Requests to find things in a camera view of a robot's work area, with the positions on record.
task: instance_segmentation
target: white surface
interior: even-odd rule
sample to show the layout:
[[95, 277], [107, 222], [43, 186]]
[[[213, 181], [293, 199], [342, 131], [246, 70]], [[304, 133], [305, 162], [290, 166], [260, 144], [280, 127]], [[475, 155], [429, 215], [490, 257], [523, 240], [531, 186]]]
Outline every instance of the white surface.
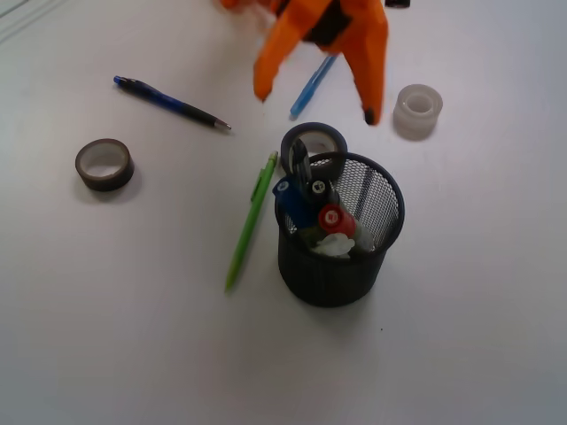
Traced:
[[[0, 33], [0, 423], [565, 422], [567, 3], [412, 3], [387, 12], [383, 123], [364, 124], [343, 59], [301, 116], [392, 172], [407, 204], [377, 285], [337, 310], [284, 286], [271, 197], [223, 294], [316, 49], [294, 52], [261, 104], [268, 24], [214, 0], [60, 1]], [[122, 95], [117, 74], [234, 135]], [[390, 124], [411, 83], [445, 101], [420, 143]], [[137, 166], [108, 196], [74, 170], [102, 137]]]

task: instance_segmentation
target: roll of tape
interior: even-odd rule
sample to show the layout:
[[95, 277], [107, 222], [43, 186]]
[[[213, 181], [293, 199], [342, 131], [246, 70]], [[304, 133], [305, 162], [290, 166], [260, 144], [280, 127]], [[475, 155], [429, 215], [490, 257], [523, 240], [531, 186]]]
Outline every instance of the roll of tape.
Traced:
[[99, 192], [121, 188], [134, 174], [134, 162], [128, 148], [113, 139], [87, 144], [77, 154], [74, 166], [87, 187]]
[[[321, 122], [306, 122], [292, 128], [282, 140], [282, 168], [286, 174], [292, 174], [290, 169], [290, 149], [293, 142], [301, 139], [307, 150], [313, 153], [342, 152], [347, 153], [345, 138], [333, 127]], [[314, 179], [335, 181], [340, 177], [345, 165], [344, 160], [333, 159], [327, 164], [313, 167]]]

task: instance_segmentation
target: black mesh pen holder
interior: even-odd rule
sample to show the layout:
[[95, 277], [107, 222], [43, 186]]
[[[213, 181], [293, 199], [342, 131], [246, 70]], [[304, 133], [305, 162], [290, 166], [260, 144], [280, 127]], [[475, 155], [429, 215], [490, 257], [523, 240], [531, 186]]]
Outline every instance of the black mesh pen holder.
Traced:
[[376, 162], [352, 153], [327, 152], [311, 157], [314, 175], [330, 162], [342, 173], [333, 182], [346, 209], [374, 236], [371, 252], [336, 259], [311, 252], [301, 241], [290, 216], [276, 204], [280, 228], [278, 266], [296, 297], [320, 307], [338, 307], [364, 297], [398, 238], [405, 208], [396, 181]]

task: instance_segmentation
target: green pencil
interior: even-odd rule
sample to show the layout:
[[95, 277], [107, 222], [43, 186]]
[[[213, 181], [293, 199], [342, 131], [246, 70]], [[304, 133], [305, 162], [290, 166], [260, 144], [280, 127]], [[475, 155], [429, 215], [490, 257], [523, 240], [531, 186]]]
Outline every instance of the green pencil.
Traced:
[[260, 214], [260, 209], [264, 202], [264, 197], [266, 197], [266, 192], [268, 191], [269, 183], [272, 180], [272, 175], [274, 175], [274, 169], [277, 163], [277, 152], [274, 151], [270, 154], [268, 158], [268, 163], [265, 168], [260, 170], [260, 175], [258, 176], [258, 181], [252, 193], [252, 206], [250, 207], [250, 212], [248, 213], [248, 218], [242, 233], [240, 234], [240, 239], [238, 239], [237, 248], [234, 251], [234, 256], [232, 257], [232, 262], [230, 263], [229, 274], [227, 275], [227, 286], [225, 291], [230, 290], [237, 279], [238, 271], [240, 266], [242, 266], [242, 261], [245, 258], [246, 249], [248, 248], [248, 243], [250, 243], [250, 238], [252, 237], [252, 232], [256, 226], [256, 220]]

